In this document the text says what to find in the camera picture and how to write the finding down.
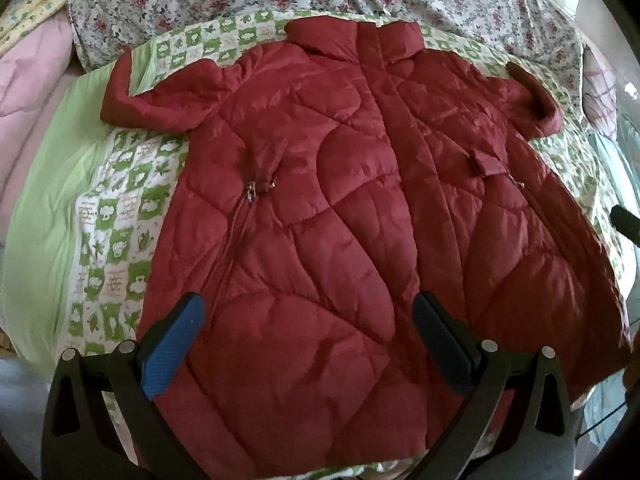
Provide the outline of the red quilted puffer jacket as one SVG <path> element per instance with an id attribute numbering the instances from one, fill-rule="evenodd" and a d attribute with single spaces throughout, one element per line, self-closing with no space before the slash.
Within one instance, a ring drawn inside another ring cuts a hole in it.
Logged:
<path id="1" fill-rule="evenodd" d="M 227 67 L 201 60 L 101 117 L 185 134 L 144 280 L 146 332 L 187 292 L 205 321 L 157 407 L 213 479 L 403 460 L 461 399 L 411 319 L 432 292 L 480 339 L 555 350 L 579 398 L 630 358 L 608 255 L 532 148 L 563 113 L 530 73 L 483 75 L 416 24 L 316 16 Z"/>

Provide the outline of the pink plaid pillow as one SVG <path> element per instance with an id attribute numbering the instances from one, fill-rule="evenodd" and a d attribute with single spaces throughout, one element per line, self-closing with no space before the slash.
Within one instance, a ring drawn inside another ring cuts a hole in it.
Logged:
<path id="1" fill-rule="evenodd" d="M 582 108 L 593 128 L 606 138 L 617 138 L 616 77 L 604 55 L 590 44 L 582 57 Z"/>

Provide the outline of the green white patterned bedspread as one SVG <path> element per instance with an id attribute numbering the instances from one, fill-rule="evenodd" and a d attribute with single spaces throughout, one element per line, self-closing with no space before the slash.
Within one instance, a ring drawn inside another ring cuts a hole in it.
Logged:
<path id="1" fill-rule="evenodd" d="M 211 60 L 227 67 L 260 44 L 281 41 L 286 25 L 309 13 L 259 12 L 170 32 L 130 52 L 129 91 L 153 89 L 183 67 Z M 483 75 L 503 78 L 509 64 L 534 76 L 558 102 L 563 127 L 532 141 L 560 178 L 608 251 L 597 226 L 596 166 L 584 121 L 547 67 L 503 54 L 479 42 L 419 25 L 427 49 L 452 52 Z M 60 353 L 112 351 L 144 335 L 139 328 L 144 280 L 168 208 L 140 207 L 151 192 L 174 192 L 189 153 L 185 134 L 163 134 L 104 122 L 101 110 L 114 65 L 80 78 L 70 88 L 44 138 L 10 224 L 1 314 L 14 346 L 42 374 Z M 398 460 L 304 472 L 308 477 L 358 474 Z"/>

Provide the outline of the pink quilt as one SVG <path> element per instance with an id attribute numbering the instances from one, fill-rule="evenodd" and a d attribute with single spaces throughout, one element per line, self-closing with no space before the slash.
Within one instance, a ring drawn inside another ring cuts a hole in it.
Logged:
<path id="1" fill-rule="evenodd" d="M 1 238 L 66 88 L 84 70 L 64 11 L 38 25 L 1 58 Z"/>

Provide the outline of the yellow patterned cloth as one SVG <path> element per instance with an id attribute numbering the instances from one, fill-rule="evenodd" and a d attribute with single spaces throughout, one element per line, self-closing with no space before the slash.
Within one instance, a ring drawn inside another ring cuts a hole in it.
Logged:
<path id="1" fill-rule="evenodd" d="M 22 0 L 1 17 L 1 55 L 57 14 L 67 0 Z"/>

